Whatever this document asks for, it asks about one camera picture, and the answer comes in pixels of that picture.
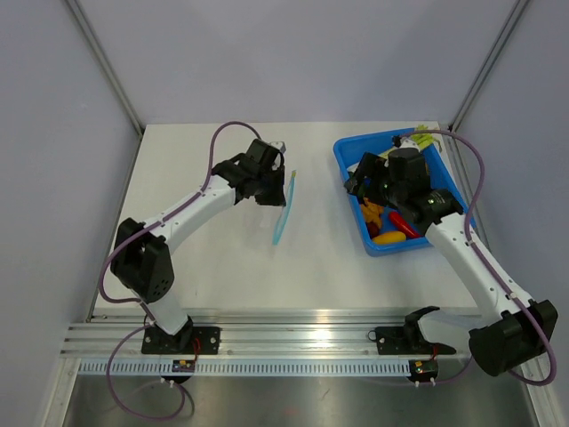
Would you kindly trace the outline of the blue plastic tray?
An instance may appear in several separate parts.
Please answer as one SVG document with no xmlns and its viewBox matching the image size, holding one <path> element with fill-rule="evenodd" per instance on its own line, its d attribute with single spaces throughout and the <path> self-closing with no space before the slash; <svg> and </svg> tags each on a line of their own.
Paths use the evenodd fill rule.
<svg viewBox="0 0 569 427">
<path fill-rule="evenodd" d="M 341 183 L 344 183 L 349 178 L 350 173 L 355 170 L 365 153 L 382 155 L 393 148 L 392 138 L 394 136 L 409 133 L 411 130 L 412 128 L 404 128 L 350 136 L 337 140 L 333 145 L 333 154 L 340 170 Z M 464 211 L 467 211 L 468 204 L 459 192 L 451 171 L 447 168 L 441 156 L 442 143 L 440 140 L 433 138 L 433 141 L 421 151 L 429 169 L 431 186 L 435 189 L 448 189 L 461 204 Z M 362 238 L 364 249 L 368 255 L 381 257 L 431 247 L 431 244 L 425 237 L 407 239 L 406 241 L 393 244 L 376 245 L 370 238 L 357 197 L 348 196 L 348 202 Z"/>
</svg>

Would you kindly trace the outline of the clear zip top bag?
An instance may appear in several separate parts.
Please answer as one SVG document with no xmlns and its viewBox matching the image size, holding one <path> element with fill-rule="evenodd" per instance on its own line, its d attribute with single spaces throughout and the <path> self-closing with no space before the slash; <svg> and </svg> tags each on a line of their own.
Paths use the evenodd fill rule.
<svg viewBox="0 0 569 427">
<path fill-rule="evenodd" d="M 292 210 L 296 178 L 297 171 L 293 170 L 284 188 L 285 206 L 280 208 L 279 214 L 276 214 L 274 207 L 263 206 L 261 208 L 260 229 L 265 232 L 272 230 L 271 244 L 273 246 L 277 246 L 279 244 Z"/>
</svg>

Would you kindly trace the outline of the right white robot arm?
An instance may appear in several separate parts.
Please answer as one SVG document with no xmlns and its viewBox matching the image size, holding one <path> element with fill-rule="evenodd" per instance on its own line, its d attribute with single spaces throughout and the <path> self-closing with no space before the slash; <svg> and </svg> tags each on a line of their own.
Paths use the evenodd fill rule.
<svg viewBox="0 0 569 427">
<path fill-rule="evenodd" d="M 407 147 L 387 157 L 365 152 L 344 183 L 350 195 L 400 213 L 449 262 L 479 309 L 482 324 L 469 327 L 437 307 L 417 310 L 407 318 L 405 346 L 424 352 L 437 343 L 455 350 L 465 345 L 490 376 L 551 356 L 557 309 L 509 277 L 470 227 L 470 211 L 448 188 L 433 186 L 433 174 L 423 153 Z"/>
</svg>

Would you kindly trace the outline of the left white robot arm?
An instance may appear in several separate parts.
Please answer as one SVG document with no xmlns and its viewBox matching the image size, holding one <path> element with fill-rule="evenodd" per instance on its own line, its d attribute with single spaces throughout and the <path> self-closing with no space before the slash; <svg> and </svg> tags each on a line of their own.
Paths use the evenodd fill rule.
<svg viewBox="0 0 569 427">
<path fill-rule="evenodd" d="M 285 206 L 284 182 L 285 144 L 255 139 L 246 152 L 211 167 L 202 188 L 159 215 L 121 222 L 110 271 L 139 298 L 169 352 L 185 352 L 193 329 L 172 290 L 174 252 L 211 218 L 244 199 Z"/>
</svg>

